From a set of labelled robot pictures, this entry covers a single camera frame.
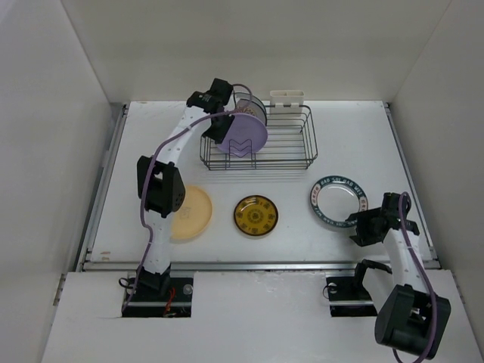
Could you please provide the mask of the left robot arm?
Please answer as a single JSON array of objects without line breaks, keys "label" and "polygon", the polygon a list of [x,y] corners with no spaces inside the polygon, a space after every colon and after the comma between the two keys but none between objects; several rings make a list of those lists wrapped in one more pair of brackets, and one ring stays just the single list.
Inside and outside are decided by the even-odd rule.
[{"label": "left robot arm", "polygon": [[177,166],[184,148],[201,135],[200,124],[209,120],[209,137],[222,141],[234,120],[234,110],[225,107],[234,85],[215,78],[209,90],[194,92],[186,102],[183,116],[169,137],[150,157],[137,162],[140,221],[149,233],[129,296],[145,292],[151,299],[164,298],[169,291],[171,268],[171,223],[185,199],[185,185]]}]

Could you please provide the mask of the white plate blue rim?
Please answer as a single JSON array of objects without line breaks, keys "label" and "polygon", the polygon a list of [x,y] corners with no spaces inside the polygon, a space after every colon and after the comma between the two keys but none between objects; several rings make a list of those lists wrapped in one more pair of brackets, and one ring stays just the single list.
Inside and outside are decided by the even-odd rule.
[{"label": "white plate blue rim", "polygon": [[356,221],[349,217],[368,210],[364,189],[350,178],[328,175],[317,180],[310,191],[312,212],[331,228],[352,228]]}]

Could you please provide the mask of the purple plastic plate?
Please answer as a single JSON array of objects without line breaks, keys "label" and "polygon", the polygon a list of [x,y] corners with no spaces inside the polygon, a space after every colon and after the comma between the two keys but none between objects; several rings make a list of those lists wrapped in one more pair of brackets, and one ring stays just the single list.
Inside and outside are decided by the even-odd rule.
[{"label": "purple plastic plate", "polygon": [[236,113],[224,140],[216,147],[224,154],[245,157],[264,148],[268,130],[264,123],[247,113]]}]

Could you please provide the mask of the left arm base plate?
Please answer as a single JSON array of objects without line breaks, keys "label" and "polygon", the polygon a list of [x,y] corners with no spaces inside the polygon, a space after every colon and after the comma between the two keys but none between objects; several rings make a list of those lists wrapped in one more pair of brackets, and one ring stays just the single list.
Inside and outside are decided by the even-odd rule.
[{"label": "left arm base plate", "polygon": [[123,318],[190,318],[194,292],[193,277],[170,278],[167,287],[154,290],[135,278],[120,278],[125,290],[121,306]]}]

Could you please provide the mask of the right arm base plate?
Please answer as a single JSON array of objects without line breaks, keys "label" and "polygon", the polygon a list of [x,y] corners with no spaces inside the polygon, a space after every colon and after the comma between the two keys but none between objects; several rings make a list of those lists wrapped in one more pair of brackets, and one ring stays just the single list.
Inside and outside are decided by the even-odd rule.
[{"label": "right arm base plate", "polygon": [[353,285],[353,276],[326,277],[324,295],[330,303],[332,318],[377,316],[370,294],[365,288]]}]

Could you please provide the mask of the beige plastic plate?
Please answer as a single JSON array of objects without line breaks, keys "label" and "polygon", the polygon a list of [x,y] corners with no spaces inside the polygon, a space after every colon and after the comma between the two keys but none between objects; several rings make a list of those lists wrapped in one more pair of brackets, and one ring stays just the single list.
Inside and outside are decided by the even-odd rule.
[{"label": "beige plastic plate", "polygon": [[196,185],[185,188],[185,199],[172,220],[173,240],[190,240],[201,234],[209,225],[213,214],[211,198]]}]

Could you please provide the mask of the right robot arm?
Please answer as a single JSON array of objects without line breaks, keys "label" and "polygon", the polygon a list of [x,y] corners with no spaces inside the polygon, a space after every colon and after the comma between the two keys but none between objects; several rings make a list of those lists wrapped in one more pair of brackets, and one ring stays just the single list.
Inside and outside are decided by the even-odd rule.
[{"label": "right robot arm", "polygon": [[352,292],[372,299],[377,317],[374,337],[394,355],[418,362],[435,357],[451,314],[448,299],[436,294],[420,254],[420,230],[408,219],[408,193],[386,192],[380,207],[353,213],[352,241],[360,247],[382,244],[389,264],[363,259],[350,279]]}]

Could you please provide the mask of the small yellow patterned plate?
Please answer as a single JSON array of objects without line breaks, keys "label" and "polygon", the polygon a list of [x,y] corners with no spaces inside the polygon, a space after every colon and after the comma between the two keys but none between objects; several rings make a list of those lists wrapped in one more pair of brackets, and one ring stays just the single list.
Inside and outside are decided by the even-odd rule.
[{"label": "small yellow patterned plate", "polygon": [[250,195],[240,200],[233,212],[238,231],[248,237],[260,238],[277,226],[279,212],[276,204],[262,195]]}]

